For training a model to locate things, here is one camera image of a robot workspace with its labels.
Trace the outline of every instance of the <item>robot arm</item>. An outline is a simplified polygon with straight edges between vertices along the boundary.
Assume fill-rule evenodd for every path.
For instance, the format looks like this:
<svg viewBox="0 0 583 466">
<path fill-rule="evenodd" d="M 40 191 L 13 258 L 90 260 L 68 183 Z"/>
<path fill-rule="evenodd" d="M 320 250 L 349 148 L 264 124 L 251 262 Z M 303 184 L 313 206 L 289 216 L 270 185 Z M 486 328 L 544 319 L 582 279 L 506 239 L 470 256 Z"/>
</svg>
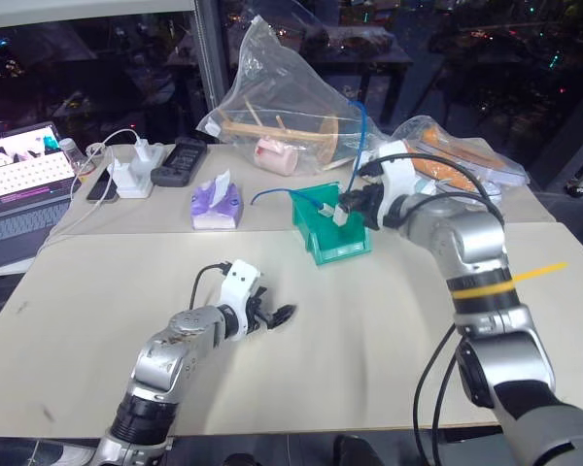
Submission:
<svg viewBox="0 0 583 466">
<path fill-rule="evenodd" d="M 384 178 L 389 171 L 381 173 Z M 518 463 L 583 465 L 583 411 L 553 394 L 553 369 L 511 280 L 501 223 L 451 198 L 421 205 L 426 198 L 394 200 L 371 184 L 343 194 L 340 203 L 360 211 L 366 226 L 395 228 L 433 255 L 463 335 L 456 357 L 464 391 L 475 405 L 493 410 Z"/>
<path fill-rule="evenodd" d="M 224 340 L 241 340 L 259 329 L 287 321 L 295 309 L 284 306 L 274 315 L 260 310 L 258 269 L 236 260 L 226 273 L 216 306 L 174 315 L 168 326 L 143 346 L 117 409 L 90 466 L 155 466 L 170 448 L 169 430 L 185 398 L 197 364 Z"/>
</svg>

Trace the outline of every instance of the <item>laptop keyboard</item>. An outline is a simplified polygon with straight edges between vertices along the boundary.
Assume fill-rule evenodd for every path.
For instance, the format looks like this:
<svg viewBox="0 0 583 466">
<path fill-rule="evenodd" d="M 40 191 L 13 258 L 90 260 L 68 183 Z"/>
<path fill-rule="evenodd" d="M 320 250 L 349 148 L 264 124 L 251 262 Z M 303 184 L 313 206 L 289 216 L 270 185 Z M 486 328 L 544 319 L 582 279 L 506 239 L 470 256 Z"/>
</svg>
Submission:
<svg viewBox="0 0 583 466">
<path fill-rule="evenodd" d="M 0 241 L 55 226 L 67 209 L 69 209 L 69 202 L 59 202 L 34 211 L 0 218 Z"/>
</svg>

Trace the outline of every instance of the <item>clear plastic bag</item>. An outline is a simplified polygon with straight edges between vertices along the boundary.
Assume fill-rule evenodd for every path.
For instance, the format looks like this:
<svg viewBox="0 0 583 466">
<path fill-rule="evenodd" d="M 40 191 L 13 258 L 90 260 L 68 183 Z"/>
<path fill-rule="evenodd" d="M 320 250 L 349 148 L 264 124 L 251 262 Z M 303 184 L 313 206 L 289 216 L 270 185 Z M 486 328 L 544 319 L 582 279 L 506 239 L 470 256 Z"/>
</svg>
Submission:
<svg viewBox="0 0 583 466">
<path fill-rule="evenodd" d="M 414 116 L 404 121 L 393 139 L 406 142 L 410 151 L 430 153 L 461 164 L 489 190 L 505 189 L 529 183 L 527 172 L 519 163 L 495 152 L 482 138 L 455 138 L 430 116 Z M 475 186 L 464 175 L 438 162 L 413 160 L 415 169 L 439 182 L 444 190 L 474 191 Z"/>
<path fill-rule="evenodd" d="M 242 41 L 231 90 L 196 129 L 235 145 L 266 170 L 317 174 L 357 155 L 361 114 L 349 104 L 257 16 Z M 367 118 L 365 148 L 386 140 Z M 282 152 L 274 153 L 277 148 Z M 264 162 L 270 155 L 286 158 Z"/>
</svg>

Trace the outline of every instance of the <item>smartphone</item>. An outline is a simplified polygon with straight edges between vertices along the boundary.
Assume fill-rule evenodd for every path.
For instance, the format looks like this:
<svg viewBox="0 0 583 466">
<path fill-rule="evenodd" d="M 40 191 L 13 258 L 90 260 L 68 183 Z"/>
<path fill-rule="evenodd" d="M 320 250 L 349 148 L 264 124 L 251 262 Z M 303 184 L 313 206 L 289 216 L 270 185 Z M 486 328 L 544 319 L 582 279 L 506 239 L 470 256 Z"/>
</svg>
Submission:
<svg viewBox="0 0 583 466">
<path fill-rule="evenodd" d="M 101 176 L 95 182 L 95 186 L 92 188 L 92 190 L 90 191 L 90 193 L 86 197 L 86 200 L 88 202 L 97 202 L 101 198 L 101 196 L 104 194 L 104 191 L 106 190 L 106 185 L 108 184 L 109 179 L 110 179 L 110 173 L 108 173 L 108 170 L 104 170 L 102 172 Z M 106 193 L 106 197 L 104 197 L 104 200 L 102 202 L 114 202 L 118 198 L 119 197 L 117 196 L 117 185 L 115 184 L 115 182 L 110 180 L 110 187 L 108 188 L 108 192 Z"/>
</svg>

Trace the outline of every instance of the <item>yellow tape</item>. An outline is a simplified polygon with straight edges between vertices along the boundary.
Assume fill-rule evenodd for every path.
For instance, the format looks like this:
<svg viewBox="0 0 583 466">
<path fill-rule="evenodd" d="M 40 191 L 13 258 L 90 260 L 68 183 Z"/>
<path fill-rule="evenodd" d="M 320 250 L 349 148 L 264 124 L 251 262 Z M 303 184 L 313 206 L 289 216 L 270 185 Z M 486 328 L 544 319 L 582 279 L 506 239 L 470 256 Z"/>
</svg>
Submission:
<svg viewBox="0 0 583 466">
<path fill-rule="evenodd" d="M 567 262 L 560 262 L 558 264 L 549 265 L 546 267 L 540 267 L 539 269 L 531 270 L 525 274 L 520 274 L 514 277 L 512 280 L 503 283 L 488 284 L 486 286 L 477 286 L 476 288 L 469 289 L 459 289 L 452 291 L 451 295 L 454 299 L 469 299 L 469 298 L 481 298 L 483 296 L 489 296 L 491 294 L 504 293 L 506 291 L 511 291 L 514 289 L 514 284 L 522 280 L 532 279 L 534 277 L 539 277 L 540 275 L 549 274 L 557 270 L 561 270 L 567 266 Z"/>
</svg>

